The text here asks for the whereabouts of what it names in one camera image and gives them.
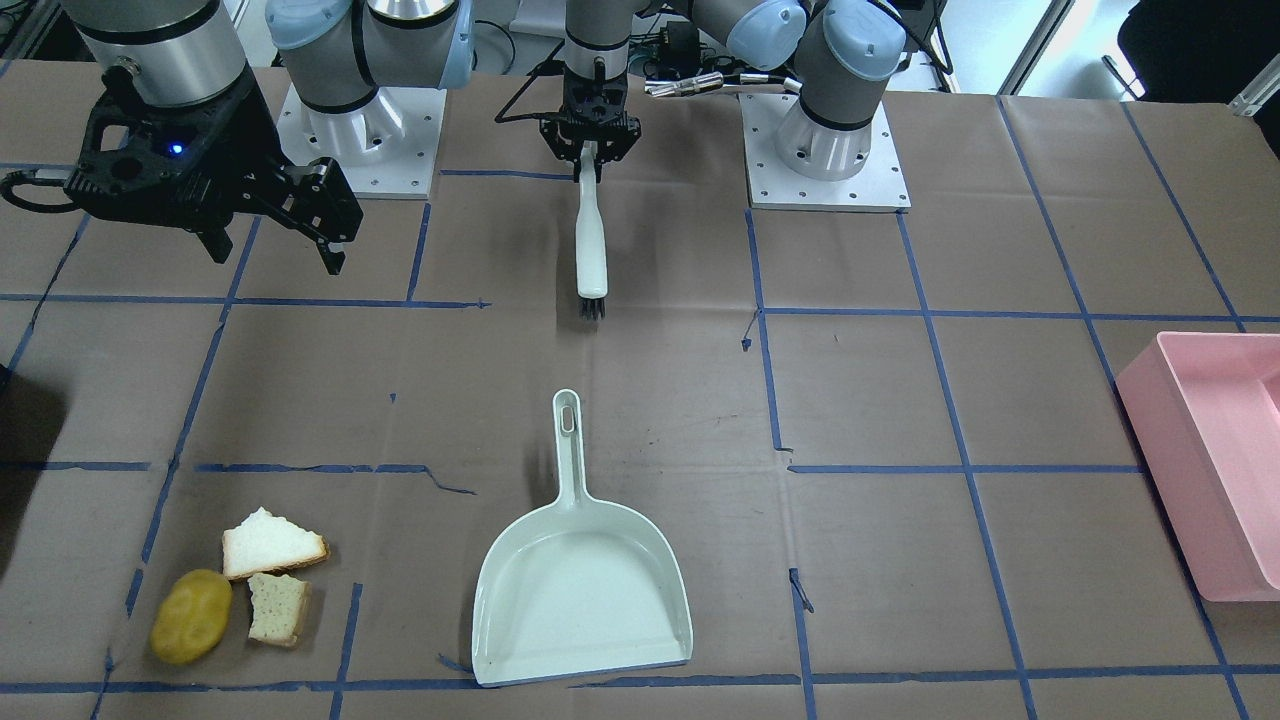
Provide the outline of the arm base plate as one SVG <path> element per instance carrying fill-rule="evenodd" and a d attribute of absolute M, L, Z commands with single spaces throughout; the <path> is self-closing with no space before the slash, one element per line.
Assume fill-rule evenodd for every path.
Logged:
<path fill-rule="evenodd" d="M 326 114 L 289 88 L 276 131 L 293 164 L 337 160 L 360 199 L 428 200 L 445 100 L 442 88 L 390 87 L 360 109 Z"/>
<path fill-rule="evenodd" d="M 739 104 L 751 208 L 844 213 L 911 208 L 883 104 L 868 126 L 849 132 L 812 123 L 796 95 L 745 94 Z"/>

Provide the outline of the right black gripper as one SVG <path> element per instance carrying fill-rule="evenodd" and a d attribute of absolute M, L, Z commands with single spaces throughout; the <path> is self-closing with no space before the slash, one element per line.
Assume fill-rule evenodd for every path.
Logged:
<path fill-rule="evenodd" d="M 169 227 L 200 240 L 225 264 L 238 213 L 271 218 L 308 238 L 329 275 L 346 264 L 364 210 L 334 158 L 291 165 L 251 67 L 200 102 L 143 101 L 141 73 L 118 61 L 90 113 L 79 158 L 64 184 L 91 217 Z"/>

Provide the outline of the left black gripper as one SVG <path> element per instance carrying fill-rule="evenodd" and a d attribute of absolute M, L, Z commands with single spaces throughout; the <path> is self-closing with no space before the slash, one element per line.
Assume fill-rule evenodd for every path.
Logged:
<path fill-rule="evenodd" d="M 625 73 L 598 81 L 567 70 L 562 90 L 559 110 L 540 119 L 540 136 L 557 159 L 580 169 L 582 145 L 596 141 L 604 163 L 620 161 L 640 140 L 640 120 L 625 108 Z"/>

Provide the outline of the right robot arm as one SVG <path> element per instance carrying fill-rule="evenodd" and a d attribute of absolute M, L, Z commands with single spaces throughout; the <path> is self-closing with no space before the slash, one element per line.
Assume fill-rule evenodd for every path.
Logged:
<path fill-rule="evenodd" d="M 310 238 L 328 273 L 364 213 L 351 167 L 403 152 L 393 88 L 461 88 L 470 1 L 270 1 L 268 32 L 303 106 L 308 161 L 292 161 L 220 1 L 67 1 L 102 70 L 102 96 L 63 190 L 109 222 L 195 234 L 215 263 L 239 214 Z"/>

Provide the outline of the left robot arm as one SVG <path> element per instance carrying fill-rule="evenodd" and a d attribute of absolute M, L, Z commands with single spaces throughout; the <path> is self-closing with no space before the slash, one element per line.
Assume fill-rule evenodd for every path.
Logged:
<path fill-rule="evenodd" d="M 631 27 L 662 9 L 689 19 L 732 56 L 787 69 L 800 85 L 774 146 L 796 173 L 845 181 L 870 155 L 873 119 L 905 47 L 901 15 L 882 1 L 571 1 L 562 104 L 536 114 L 550 151 L 576 174 L 622 159 L 641 127 L 626 109 Z"/>

